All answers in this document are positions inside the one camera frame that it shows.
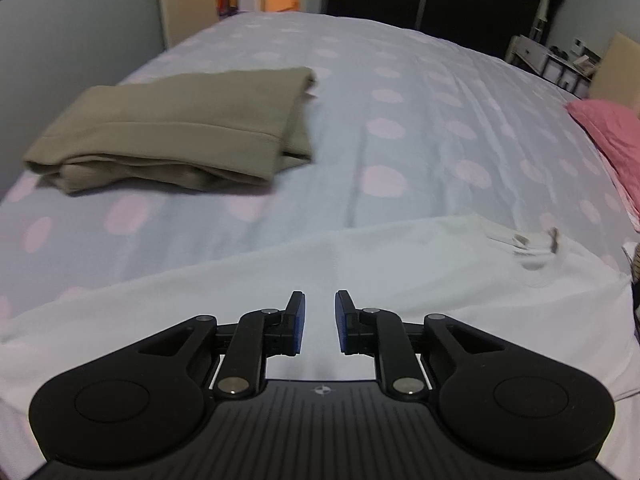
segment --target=ribbed black surface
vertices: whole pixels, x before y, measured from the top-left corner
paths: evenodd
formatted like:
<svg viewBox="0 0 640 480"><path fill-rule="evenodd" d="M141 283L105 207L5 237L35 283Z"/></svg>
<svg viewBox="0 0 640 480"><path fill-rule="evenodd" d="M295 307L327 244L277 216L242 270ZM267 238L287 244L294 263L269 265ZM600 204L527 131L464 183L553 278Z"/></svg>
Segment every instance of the ribbed black surface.
<svg viewBox="0 0 640 480"><path fill-rule="evenodd" d="M484 463L442 433L429 410L384 396L374 382L270 381L260 396L225 402L189 444L127 470L51 462L34 480L610 479L595 462L519 472Z"/></svg>

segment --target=polka dot bed sheet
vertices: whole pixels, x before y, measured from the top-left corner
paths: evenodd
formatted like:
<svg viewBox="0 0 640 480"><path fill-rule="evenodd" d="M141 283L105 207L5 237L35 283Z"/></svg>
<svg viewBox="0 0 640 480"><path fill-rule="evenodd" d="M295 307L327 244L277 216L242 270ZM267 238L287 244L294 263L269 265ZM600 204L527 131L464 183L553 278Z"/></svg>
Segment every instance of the polka dot bed sheet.
<svg viewBox="0 0 640 480"><path fill-rule="evenodd" d="M520 230L558 227L627 271L621 246L638 235L564 110L573 97L501 60L366 20L248 12L124 83L301 65L318 80L305 104L314 163L268 189L200 194L123 182L69 197L23 174L0 206L0 323L313 232L471 212ZM0 463L21 478L42 460L28 423L0 403L0 429Z"/></svg>

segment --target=olive green folded clothing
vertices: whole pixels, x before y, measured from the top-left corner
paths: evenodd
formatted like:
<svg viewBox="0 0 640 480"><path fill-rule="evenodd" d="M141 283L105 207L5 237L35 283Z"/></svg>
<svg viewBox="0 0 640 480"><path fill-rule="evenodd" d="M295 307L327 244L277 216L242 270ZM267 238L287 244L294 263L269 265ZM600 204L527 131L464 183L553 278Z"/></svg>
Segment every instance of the olive green folded clothing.
<svg viewBox="0 0 640 480"><path fill-rule="evenodd" d="M306 164L308 68L180 74L89 88L24 161L63 192L129 177L213 190Z"/></svg>

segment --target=pink pillow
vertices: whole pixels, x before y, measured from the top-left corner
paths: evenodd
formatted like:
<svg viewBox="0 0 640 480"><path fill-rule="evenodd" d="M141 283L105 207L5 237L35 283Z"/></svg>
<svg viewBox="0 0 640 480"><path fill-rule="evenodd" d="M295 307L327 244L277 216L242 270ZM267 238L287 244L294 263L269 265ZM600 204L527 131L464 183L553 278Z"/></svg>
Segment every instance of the pink pillow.
<svg viewBox="0 0 640 480"><path fill-rule="evenodd" d="M609 101L576 100L566 109L609 159L640 210L640 120L629 108Z"/></svg>

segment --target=wooden headboard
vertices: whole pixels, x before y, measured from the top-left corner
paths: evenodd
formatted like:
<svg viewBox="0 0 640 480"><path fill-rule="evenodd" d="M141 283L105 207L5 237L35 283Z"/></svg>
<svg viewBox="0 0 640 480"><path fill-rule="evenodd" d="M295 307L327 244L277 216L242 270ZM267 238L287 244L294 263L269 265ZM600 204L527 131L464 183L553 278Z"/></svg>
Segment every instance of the wooden headboard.
<svg viewBox="0 0 640 480"><path fill-rule="evenodd" d="M640 44L616 32L593 77L589 98L625 105L640 117Z"/></svg>

